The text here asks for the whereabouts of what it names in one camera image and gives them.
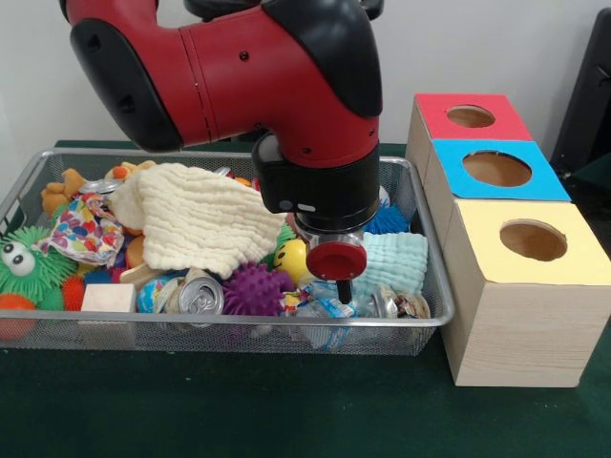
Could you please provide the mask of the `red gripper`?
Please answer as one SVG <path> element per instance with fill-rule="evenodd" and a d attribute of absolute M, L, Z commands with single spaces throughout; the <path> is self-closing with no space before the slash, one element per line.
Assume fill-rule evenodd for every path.
<path fill-rule="evenodd" d="M 315 277 L 335 281 L 338 299 L 343 304 L 352 301 L 350 280 L 360 276 L 367 267 L 367 252 L 361 245 L 347 242 L 324 242 L 309 247 L 306 266 Z"/>

